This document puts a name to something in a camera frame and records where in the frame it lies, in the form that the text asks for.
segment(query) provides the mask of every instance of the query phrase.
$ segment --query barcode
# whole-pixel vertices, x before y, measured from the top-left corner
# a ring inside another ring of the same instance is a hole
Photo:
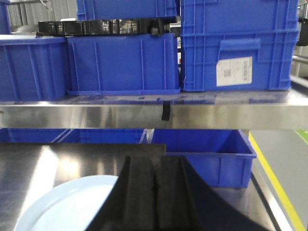
[[[247,81],[247,72],[248,72],[248,67],[247,67],[247,61],[244,62],[244,66],[243,66],[243,69],[244,69],[244,77],[243,77],[243,80],[244,81]]]
[[[224,77],[231,77],[231,69],[223,70],[223,76]]]

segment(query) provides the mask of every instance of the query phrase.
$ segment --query plastic crate handle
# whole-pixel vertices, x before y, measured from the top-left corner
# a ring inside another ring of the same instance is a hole
[[[261,49],[261,39],[227,39],[220,42],[218,60],[222,51],[259,51]]]

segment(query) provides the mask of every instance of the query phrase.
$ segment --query stainless steel countertop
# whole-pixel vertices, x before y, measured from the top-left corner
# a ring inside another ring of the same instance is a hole
[[[169,121],[162,120],[165,101]],[[308,129],[307,117],[308,98],[295,90],[0,102],[0,128]]]
[[[118,175],[124,156],[157,160],[164,145],[147,144],[0,144],[0,230],[12,231],[21,214],[53,187],[83,176]],[[255,185],[215,188],[236,209],[275,230]]]

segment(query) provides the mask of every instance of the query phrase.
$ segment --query white ceramic plate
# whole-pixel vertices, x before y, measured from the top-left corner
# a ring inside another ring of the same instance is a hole
[[[25,211],[14,231],[84,231],[117,178],[107,175],[83,177],[55,187]]]

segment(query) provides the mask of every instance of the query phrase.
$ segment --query blue storage bin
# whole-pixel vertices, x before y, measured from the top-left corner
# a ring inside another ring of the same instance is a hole
[[[72,129],[61,143],[143,143],[143,129]]]
[[[297,36],[297,30],[182,36],[182,89],[289,89]]]
[[[68,37],[71,95],[179,93],[177,39],[161,37]]]
[[[69,77],[65,38],[0,35],[0,101],[54,101]]]
[[[68,129],[2,128],[0,142],[9,143],[57,143]]]
[[[78,20],[173,17],[180,0],[77,0]]]
[[[184,155],[210,186],[247,187],[256,153],[239,130],[156,129],[149,143],[167,145],[166,155]]]
[[[296,29],[298,0],[181,0],[188,34]]]
[[[11,33],[8,14],[8,4],[10,3],[9,0],[0,0],[0,35]]]

